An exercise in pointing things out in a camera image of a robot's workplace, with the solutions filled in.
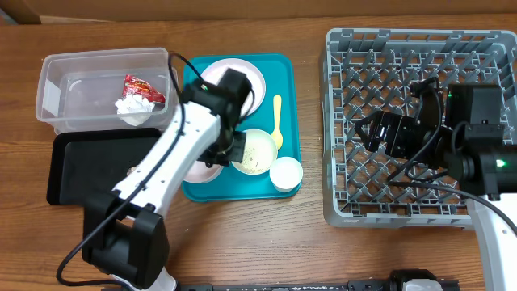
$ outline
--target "green led light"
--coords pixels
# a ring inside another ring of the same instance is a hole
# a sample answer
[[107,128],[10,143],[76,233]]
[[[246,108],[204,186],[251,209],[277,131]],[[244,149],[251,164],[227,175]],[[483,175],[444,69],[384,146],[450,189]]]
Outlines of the green led light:
[[495,165],[496,165],[497,167],[504,167],[504,166],[506,166],[506,162],[505,162],[505,161],[503,161],[503,160],[500,160],[500,159],[496,159],[496,160],[495,160]]

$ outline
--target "clear plastic container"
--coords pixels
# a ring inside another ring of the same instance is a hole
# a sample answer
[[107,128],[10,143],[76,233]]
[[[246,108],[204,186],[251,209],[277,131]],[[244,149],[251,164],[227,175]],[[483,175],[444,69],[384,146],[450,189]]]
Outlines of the clear plastic container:
[[[63,53],[45,58],[36,97],[36,118],[56,133],[130,129],[120,117],[149,116],[138,127],[165,129],[174,115],[177,95],[164,48],[131,48]],[[126,74],[148,82],[166,98],[153,112],[116,114]]]

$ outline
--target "gray crate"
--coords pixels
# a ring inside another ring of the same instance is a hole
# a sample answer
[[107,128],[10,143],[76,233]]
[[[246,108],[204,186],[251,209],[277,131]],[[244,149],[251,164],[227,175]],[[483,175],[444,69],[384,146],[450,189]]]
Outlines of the gray crate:
[[[418,104],[410,97],[409,84],[415,80],[438,77],[444,89],[458,82],[494,83],[503,91],[504,142],[513,144],[516,40],[513,32],[505,31],[330,30],[320,84],[326,221],[341,227],[472,228],[465,204],[457,195],[386,185],[386,176],[404,160],[387,156],[384,145],[376,153],[366,151],[353,126],[375,110],[412,116]],[[412,169],[412,174],[422,178],[434,173]],[[400,174],[394,180],[407,178]],[[436,183],[457,184],[450,177]]]

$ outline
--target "spoon handle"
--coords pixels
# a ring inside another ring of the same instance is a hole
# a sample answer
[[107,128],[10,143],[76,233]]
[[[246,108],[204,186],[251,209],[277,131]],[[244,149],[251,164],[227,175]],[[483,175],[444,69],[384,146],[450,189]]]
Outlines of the spoon handle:
[[273,98],[273,111],[275,113],[275,130],[280,130],[280,111],[282,110],[282,97],[275,95]]

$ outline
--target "plastic bin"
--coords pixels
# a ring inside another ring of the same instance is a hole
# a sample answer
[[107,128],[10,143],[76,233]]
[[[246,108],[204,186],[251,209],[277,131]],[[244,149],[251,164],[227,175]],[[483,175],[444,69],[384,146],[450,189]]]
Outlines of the plastic bin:
[[[120,117],[149,116],[139,127],[165,129],[174,115],[177,96],[164,48],[132,48],[64,53],[45,58],[36,97],[36,118],[56,133],[130,129]],[[116,114],[126,74],[156,88],[166,98],[160,110]]]
[[[375,110],[412,116],[418,104],[409,85],[437,77],[451,83],[477,82],[502,88],[504,143],[515,140],[517,36],[507,31],[336,28],[322,54],[323,213],[339,227],[459,226],[472,228],[462,197],[433,189],[386,185],[386,176],[405,160],[368,152],[354,123]],[[414,167],[412,175],[435,174]],[[403,173],[395,180],[403,179]],[[455,187],[450,177],[436,180]]]

